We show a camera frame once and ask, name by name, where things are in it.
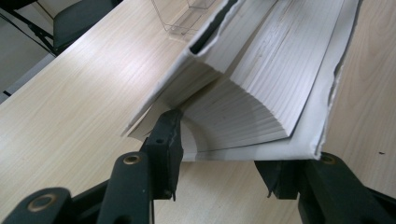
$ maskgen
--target book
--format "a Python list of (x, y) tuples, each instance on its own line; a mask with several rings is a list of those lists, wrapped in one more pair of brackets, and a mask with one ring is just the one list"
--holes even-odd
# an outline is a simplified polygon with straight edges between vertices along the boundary
[[(334, 76), (358, 3), (224, 1), (168, 71), (169, 83), (130, 136), (144, 139), (162, 112), (178, 107), (184, 112), (183, 147), (195, 157), (291, 141), (325, 59), (337, 49), (334, 67), (326, 71)], [(333, 43), (335, 37), (341, 44)], [(319, 126), (321, 136), (324, 122)], [(307, 150), (306, 157), (318, 156), (317, 147)]]

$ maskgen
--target transparent acrylic stand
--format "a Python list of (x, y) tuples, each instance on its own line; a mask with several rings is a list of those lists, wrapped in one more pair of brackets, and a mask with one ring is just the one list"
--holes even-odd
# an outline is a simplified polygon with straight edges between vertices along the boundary
[(151, 0), (165, 31), (194, 35), (205, 22), (205, 14), (216, 0)]

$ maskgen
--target table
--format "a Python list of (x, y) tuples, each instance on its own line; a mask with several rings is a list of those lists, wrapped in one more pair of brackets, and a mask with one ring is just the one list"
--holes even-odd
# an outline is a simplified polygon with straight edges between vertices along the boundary
[[(364, 1), (325, 146), (365, 185), (392, 197), (395, 8), (392, 0)], [(139, 142), (120, 134), (138, 111), (134, 106), (154, 88), (145, 74), (160, 82), (185, 45), (163, 31), (150, 1), (124, 0), (1, 104), (0, 219), (38, 189), (63, 186), (76, 195), (107, 179), (119, 155), (138, 150)], [(167, 57), (153, 59), (158, 52)], [(266, 194), (250, 161), (183, 162), (177, 201), (156, 202), (156, 220), (301, 222), (297, 202), (266, 199)]]

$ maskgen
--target chair seat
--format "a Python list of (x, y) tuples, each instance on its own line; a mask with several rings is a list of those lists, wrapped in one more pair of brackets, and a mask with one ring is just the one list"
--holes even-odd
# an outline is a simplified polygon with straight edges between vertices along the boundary
[(64, 51), (118, 3), (118, 0), (82, 0), (62, 10), (53, 20), (53, 47)]

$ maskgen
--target white book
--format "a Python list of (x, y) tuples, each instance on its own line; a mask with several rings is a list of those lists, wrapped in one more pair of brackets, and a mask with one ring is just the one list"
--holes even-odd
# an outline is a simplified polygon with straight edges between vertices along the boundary
[[(317, 158), (335, 66), (347, 47), (358, 4), (224, 1), (216, 13), (228, 7), (227, 13), (217, 29), (208, 22), (198, 32), (130, 135), (143, 139), (163, 111), (179, 107), (186, 160)], [(316, 90), (321, 81), (325, 89)], [(315, 122), (315, 129), (301, 129), (307, 113), (314, 113), (308, 122)]]

